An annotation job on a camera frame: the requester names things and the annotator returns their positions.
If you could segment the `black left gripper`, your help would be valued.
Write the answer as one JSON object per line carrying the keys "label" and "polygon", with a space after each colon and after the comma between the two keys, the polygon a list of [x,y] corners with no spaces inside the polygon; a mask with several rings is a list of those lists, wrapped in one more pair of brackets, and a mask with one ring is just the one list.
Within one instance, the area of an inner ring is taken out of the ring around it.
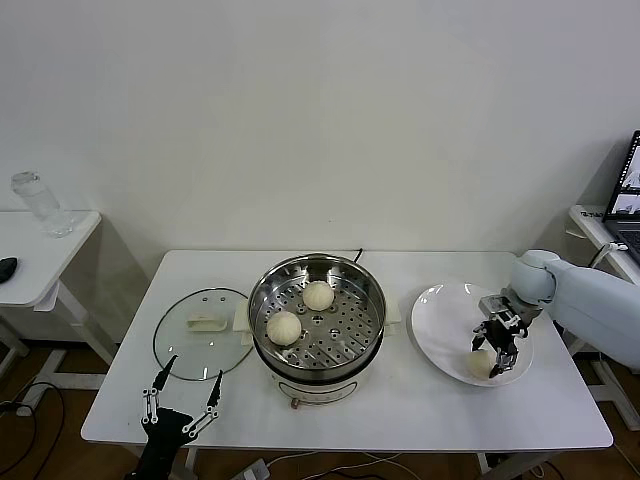
{"label": "black left gripper", "polygon": [[217,375],[204,410],[197,417],[160,407],[159,394],[177,358],[173,355],[155,376],[152,385],[142,390],[141,423],[145,424],[143,429],[147,443],[132,472],[133,479],[168,479],[178,450],[189,443],[190,438],[197,438],[219,416],[216,408],[221,398],[222,370]]}

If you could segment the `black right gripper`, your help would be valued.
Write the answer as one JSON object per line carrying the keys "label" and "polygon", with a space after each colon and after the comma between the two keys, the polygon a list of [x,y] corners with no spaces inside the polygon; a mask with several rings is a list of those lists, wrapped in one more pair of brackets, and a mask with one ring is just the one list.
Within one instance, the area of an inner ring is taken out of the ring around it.
{"label": "black right gripper", "polygon": [[519,353],[515,339],[527,338],[528,327],[522,321],[505,327],[499,320],[487,320],[474,328],[473,333],[472,352],[478,351],[485,342],[496,351],[496,361],[489,373],[489,377],[494,378],[513,369]]}

